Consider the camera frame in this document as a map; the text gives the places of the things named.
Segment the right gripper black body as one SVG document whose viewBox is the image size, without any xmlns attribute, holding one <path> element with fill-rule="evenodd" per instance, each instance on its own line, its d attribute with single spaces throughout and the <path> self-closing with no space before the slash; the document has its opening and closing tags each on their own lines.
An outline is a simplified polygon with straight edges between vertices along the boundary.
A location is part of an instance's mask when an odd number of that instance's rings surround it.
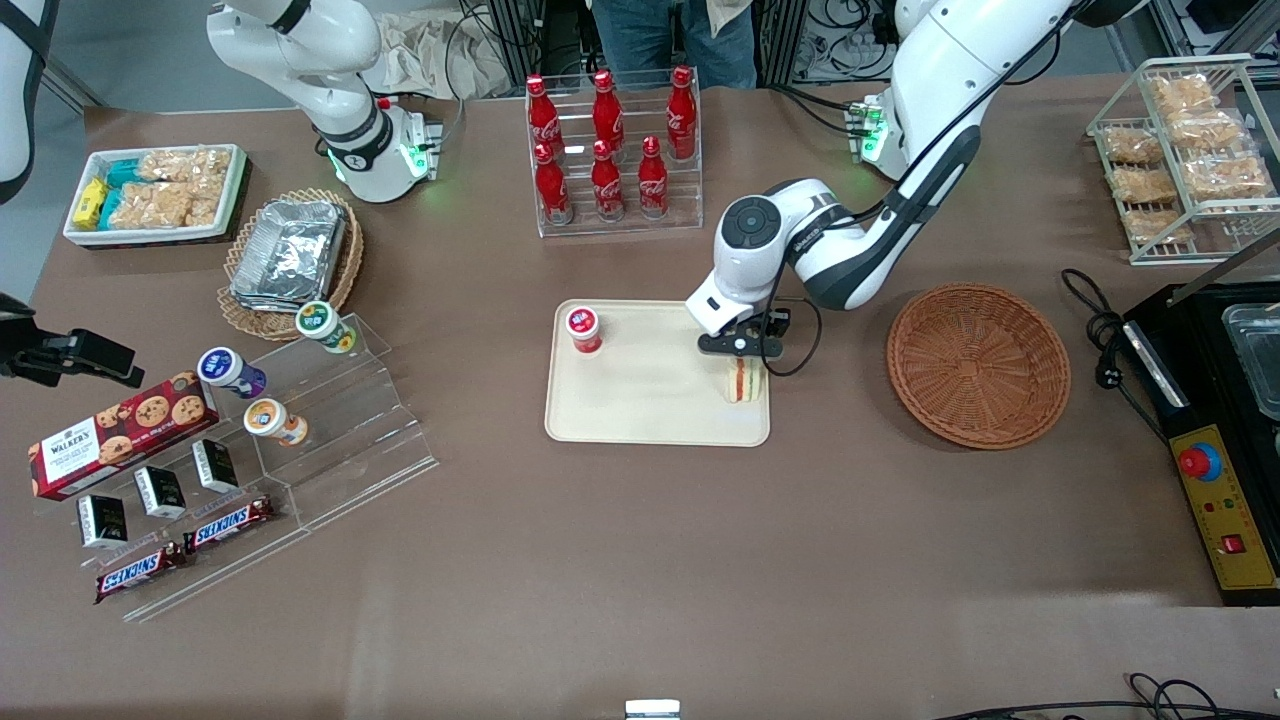
<svg viewBox="0 0 1280 720">
<path fill-rule="evenodd" d="M 35 310 L 1 293 L 1 374 L 58 387 L 61 379 L 67 336 L 41 329 Z"/>
</svg>

